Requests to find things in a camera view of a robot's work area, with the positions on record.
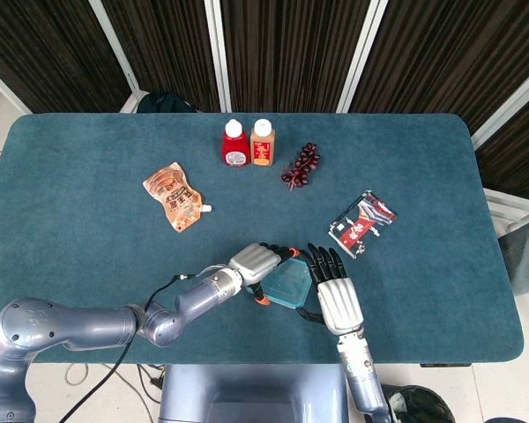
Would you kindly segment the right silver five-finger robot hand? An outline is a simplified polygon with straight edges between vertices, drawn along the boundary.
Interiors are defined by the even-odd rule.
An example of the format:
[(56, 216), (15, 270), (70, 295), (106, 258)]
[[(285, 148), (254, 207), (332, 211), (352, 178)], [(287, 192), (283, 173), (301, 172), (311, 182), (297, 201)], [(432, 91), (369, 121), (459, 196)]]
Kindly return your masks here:
[(296, 309), (303, 319), (324, 325), (335, 336), (363, 333), (363, 315), (353, 281), (347, 276), (341, 257), (334, 249), (308, 244), (300, 251), (312, 285), (317, 292), (321, 313)]

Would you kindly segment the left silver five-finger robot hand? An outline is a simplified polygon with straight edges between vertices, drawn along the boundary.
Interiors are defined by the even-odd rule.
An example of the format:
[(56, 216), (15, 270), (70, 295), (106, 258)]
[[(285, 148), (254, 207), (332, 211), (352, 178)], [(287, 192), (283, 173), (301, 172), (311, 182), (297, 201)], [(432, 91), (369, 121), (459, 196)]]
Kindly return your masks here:
[(252, 243), (228, 265), (242, 275), (242, 285), (258, 304), (291, 309), (304, 305), (311, 277), (299, 249)]

